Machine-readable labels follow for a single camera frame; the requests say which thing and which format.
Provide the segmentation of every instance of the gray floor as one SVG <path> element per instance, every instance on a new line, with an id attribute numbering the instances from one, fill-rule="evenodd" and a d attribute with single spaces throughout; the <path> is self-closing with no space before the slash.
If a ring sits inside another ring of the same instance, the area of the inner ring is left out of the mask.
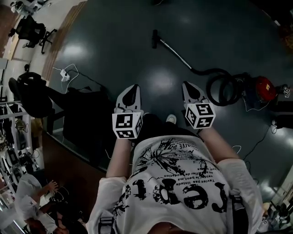
<path id="1" fill-rule="evenodd" d="M 276 25 L 248 0 L 89 0 L 74 22 L 55 67 L 74 63 L 102 83 L 115 100 L 131 84 L 141 87 L 142 109 L 162 120 L 170 113 L 186 127 L 181 84 L 187 80 L 205 90 L 209 77 L 191 73 L 167 49 L 151 47 L 153 29 L 197 69 L 219 67 L 231 74 L 266 76 L 274 85 L 291 84 L 293 57 L 286 52 Z M 76 78 L 71 86 L 98 86 Z M 60 74 L 50 86 L 61 91 Z M 242 100 L 216 107 L 214 127 L 241 157 L 262 139 L 271 123 L 268 110 L 245 112 Z M 293 163 L 293 131 L 270 131 L 248 157 L 252 176 L 260 181 L 265 201 L 272 198 Z"/>

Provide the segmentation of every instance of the sneaker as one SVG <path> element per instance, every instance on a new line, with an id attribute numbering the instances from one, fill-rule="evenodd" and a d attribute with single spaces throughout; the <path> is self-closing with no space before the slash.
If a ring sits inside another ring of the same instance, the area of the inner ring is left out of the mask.
<path id="1" fill-rule="evenodd" d="M 152 0 L 152 5 L 160 5 L 164 0 Z"/>
<path id="2" fill-rule="evenodd" d="M 176 121 L 177 121 L 177 118 L 175 115 L 168 115 L 167 119 L 166 119 L 166 122 L 171 122 L 173 124 L 176 124 Z"/>

